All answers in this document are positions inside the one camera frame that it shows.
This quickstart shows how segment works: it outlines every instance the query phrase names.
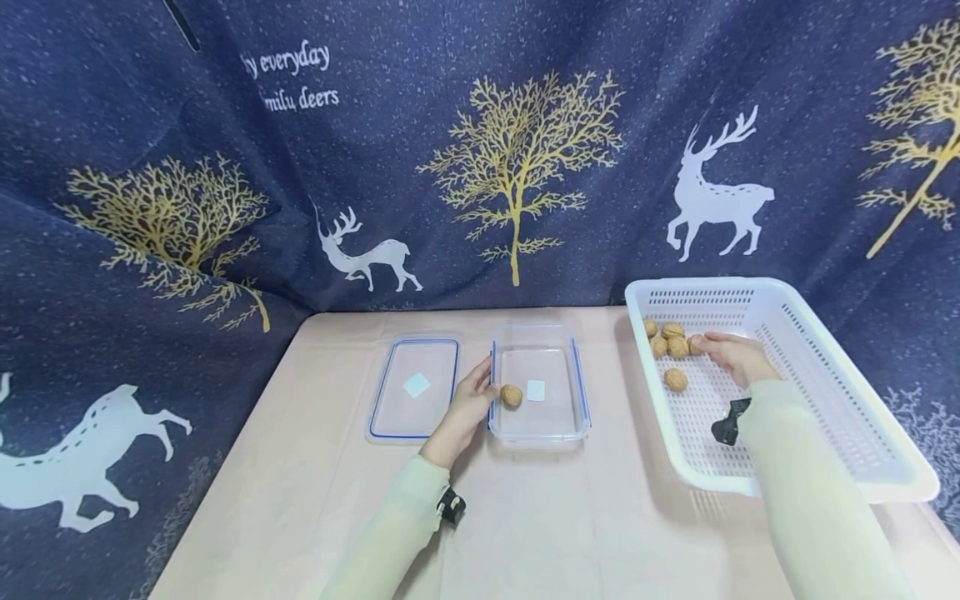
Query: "deer print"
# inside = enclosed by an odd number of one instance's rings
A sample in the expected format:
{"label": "deer print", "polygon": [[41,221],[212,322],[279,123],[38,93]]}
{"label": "deer print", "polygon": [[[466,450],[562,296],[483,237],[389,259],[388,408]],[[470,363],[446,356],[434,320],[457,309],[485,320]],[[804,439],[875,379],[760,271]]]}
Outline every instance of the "deer print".
{"label": "deer print", "polygon": [[693,128],[690,137],[686,139],[684,157],[680,161],[680,173],[677,175],[677,186],[673,189],[673,198],[680,209],[680,216],[670,222],[666,234],[666,241],[670,246],[673,246],[674,250],[679,250],[677,226],[686,223],[684,255],[681,256],[680,262],[686,262],[690,257],[690,245],[697,237],[700,225],[704,223],[733,222],[736,226],[736,234],[730,244],[720,252],[721,256],[729,254],[736,243],[748,232],[751,234],[750,248],[744,254],[756,252],[760,226],[754,222],[754,216],[765,203],[774,199],[774,190],[755,183],[741,185],[710,183],[704,180],[703,167],[704,163],[713,158],[720,148],[727,144],[742,142],[756,132],[753,124],[756,120],[757,108],[754,107],[754,111],[746,121],[741,112],[736,117],[736,127],[732,132],[729,132],[729,123],[724,125],[720,137],[716,141],[713,141],[713,137],[708,139],[700,152],[693,152],[694,135],[697,134],[699,125]]}
{"label": "deer print", "polygon": [[352,208],[348,206],[347,211],[350,213],[349,216],[342,212],[340,213],[340,218],[344,220],[343,227],[341,228],[340,223],[334,219],[333,223],[336,226],[336,230],[328,235],[324,235],[323,225],[320,222],[319,215],[317,217],[317,233],[320,234],[320,243],[324,248],[326,257],[330,259],[330,264],[338,271],[346,273],[347,281],[354,281],[355,279],[366,277],[368,283],[367,289],[371,292],[373,291],[373,277],[370,274],[370,266],[374,263],[390,265],[394,268],[397,282],[396,290],[398,292],[403,291],[403,284],[407,282],[407,279],[414,282],[418,292],[422,290],[423,286],[420,285],[417,278],[403,268],[403,261],[410,255],[410,249],[407,248],[407,245],[403,242],[385,240],[377,244],[373,250],[360,254],[359,256],[349,256],[340,250],[340,244],[343,243],[344,236],[348,233],[358,231],[360,227],[363,226],[363,223],[356,222],[357,218],[356,215],[353,214]]}
{"label": "deer print", "polygon": [[[0,402],[10,395],[10,373],[0,376]],[[162,410],[155,415],[143,412],[133,393],[136,387],[121,385],[101,396],[86,410],[80,424],[63,441],[36,456],[9,456],[0,452],[0,506],[31,509],[59,502],[60,527],[86,533],[113,519],[113,511],[101,511],[94,518],[77,513],[85,495],[100,496],[115,507],[126,509],[130,518],[140,505],[124,497],[107,480],[107,469],[126,454],[137,436],[155,436],[163,442],[166,459],[174,455],[164,422],[193,430],[190,421]]]}

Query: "fabric backdrop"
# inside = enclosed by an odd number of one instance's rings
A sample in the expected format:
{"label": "fabric backdrop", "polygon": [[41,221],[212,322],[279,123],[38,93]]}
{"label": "fabric backdrop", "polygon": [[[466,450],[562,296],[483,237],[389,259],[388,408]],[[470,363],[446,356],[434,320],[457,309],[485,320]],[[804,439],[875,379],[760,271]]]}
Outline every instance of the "fabric backdrop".
{"label": "fabric backdrop", "polygon": [[0,31],[0,599],[145,598],[310,314],[645,277],[796,286],[960,537],[949,0],[5,1]]}

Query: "clear plastic container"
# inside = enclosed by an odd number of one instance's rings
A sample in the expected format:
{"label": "clear plastic container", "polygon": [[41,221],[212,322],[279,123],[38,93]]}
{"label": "clear plastic container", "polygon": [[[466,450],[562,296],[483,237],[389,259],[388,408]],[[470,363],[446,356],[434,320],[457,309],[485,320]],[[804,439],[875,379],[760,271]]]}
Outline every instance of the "clear plastic container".
{"label": "clear plastic container", "polygon": [[590,429],[590,412],[573,334],[562,324],[508,324],[493,335],[491,380],[515,385],[523,401],[499,400],[487,425],[510,449],[577,448]]}
{"label": "clear plastic container", "polygon": [[460,341],[448,335],[394,339],[367,419],[372,444],[422,444],[440,424],[457,385]]}

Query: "white paper square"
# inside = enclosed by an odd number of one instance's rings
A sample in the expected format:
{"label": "white paper square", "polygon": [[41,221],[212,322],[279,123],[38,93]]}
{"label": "white paper square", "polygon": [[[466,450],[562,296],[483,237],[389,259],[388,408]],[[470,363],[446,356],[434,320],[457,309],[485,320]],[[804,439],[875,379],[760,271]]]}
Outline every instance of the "white paper square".
{"label": "white paper square", "polygon": [[419,372],[413,377],[407,379],[407,382],[403,384],[403,389],[407,391],[407,394],[410,397],[417,397],[427,388],[430,387],[430,380],[423,376],[423,373]]}
{"label": "white paper square", "polygon": [[539,379],[527,381],[527,399],[533,402],[546,400],[546,384]]}

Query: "table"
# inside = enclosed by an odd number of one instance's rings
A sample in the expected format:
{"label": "table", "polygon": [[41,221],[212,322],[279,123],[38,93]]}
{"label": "table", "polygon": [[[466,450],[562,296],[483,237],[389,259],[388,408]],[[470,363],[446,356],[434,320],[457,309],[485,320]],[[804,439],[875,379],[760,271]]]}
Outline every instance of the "table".
{"label": "table", "polygon": [[[300,328],[151,598],[315,599],[415,446],[364,426],[393,338],[455,332],[463,367],[492,331],[561,322],[592,416],[579,451],[477,437],[453,472],[468,502],[397,598],[789,599],[756,498],[700,492],[667,460],[624,307],[323,314]],[[955,598],[960,547],[926,505],[875,508],[918,597]]]}

